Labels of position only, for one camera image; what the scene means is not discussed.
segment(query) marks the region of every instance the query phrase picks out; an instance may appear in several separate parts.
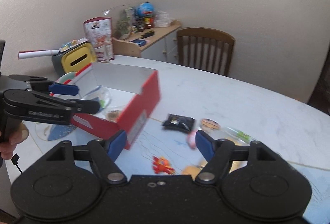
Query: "chair backrest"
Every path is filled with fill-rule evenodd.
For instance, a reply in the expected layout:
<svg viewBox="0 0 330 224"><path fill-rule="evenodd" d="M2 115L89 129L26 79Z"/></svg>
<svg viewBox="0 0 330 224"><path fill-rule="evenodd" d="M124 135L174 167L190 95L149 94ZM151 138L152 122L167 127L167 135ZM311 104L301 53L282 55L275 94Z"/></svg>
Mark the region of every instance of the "chair backrest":
<svg viewBox="0 0 330 224"><path fill-rule="evenodd" d="M187 27L177 32L177 41L180 65L228 76L233 36L211 28Z"/></svg>

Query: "wooden shelf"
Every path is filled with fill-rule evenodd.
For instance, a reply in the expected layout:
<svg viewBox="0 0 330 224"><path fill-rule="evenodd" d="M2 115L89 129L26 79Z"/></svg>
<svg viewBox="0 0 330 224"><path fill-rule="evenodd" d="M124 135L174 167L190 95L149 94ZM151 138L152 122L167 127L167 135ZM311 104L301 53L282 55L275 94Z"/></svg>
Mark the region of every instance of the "wooden shelf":
<svg viewBox="0 0 330 224"><path fill-rule="evenodd" d="M181 23L177 20L174 20L172 22L172 25L169 27L154 27L146 29L143 32L136 33L132 36L130 36L127 40L135 40L138 39L142 34L148 32L148 31L155 31L154 36L150 36L148 38L145 38L147 41L147 44L145 46L139 47L134 42L129 42L125 40L117 40L115 38L112 39L113 44L113 53L115 55L128 55L133 57L141 57L141 52L152 46L154 43L158 42L171 32L179 29L181 27Z"/></svg>

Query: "silver screw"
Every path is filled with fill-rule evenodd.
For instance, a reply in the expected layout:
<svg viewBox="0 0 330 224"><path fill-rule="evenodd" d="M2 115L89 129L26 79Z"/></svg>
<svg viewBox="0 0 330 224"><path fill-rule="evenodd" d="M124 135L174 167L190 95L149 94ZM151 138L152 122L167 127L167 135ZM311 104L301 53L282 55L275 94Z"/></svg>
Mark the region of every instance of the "silver screw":
<svg viewBox="0 0 330 224"><path fill-rule="evenodd" d="M113 182L118 182L124 179L124 175L121 173L111 173L108 175L108 179Z"/></svg>
<svg viewBox="0 0 330 224"><path fill-rule="evenodd" d="M149 182L149 183L147 184L147 186L148 186L148 187L151 187L151 188L155 188L155 187L157 187L157 184L154 183L154 182Z"/></svg>
<svg viewBox="0 0 330 224"><path fill-rule="evenodd" d="M164 186L164 185L166 185L166 182L165 181L158 181L157 182L157 185Z"/></svg>
<svg viewBox="0 0 330 224"><path fill-rule="evenodd" d="M203 172L198 175L199 179L202 181L211 181L215 178L215 175L209 172Z"/></svg>

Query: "human hand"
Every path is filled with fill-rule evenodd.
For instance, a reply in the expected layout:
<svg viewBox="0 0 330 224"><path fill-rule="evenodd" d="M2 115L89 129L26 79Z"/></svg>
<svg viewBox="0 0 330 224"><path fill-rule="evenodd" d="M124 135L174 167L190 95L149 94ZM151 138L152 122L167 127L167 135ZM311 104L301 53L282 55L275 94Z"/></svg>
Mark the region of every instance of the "human hand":
<svg viewBox="0 0 330 224"><path fill-rule="evenodd" d="M4 160L9 160L13 156L13 151L16 148L16 145L26 140L29 136L29 131L26 126L21 122L17 131L13 132L9 136L9 140L6 142L0 143L0 152L1 157Z"/></svg>

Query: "black snack package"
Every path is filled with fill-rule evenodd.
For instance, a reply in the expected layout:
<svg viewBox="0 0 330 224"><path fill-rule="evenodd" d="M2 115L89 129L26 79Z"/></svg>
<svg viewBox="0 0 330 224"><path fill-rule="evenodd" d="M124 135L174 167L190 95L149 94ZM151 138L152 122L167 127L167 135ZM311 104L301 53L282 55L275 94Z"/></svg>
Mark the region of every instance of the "black snack package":
<svg viewBox="0 0 330 224"><path fill-rule="evenodd" d="M169 114L167 120L163 122L166 129L178 130L189 133L194 128L195 119L180 115Z"/></svg>

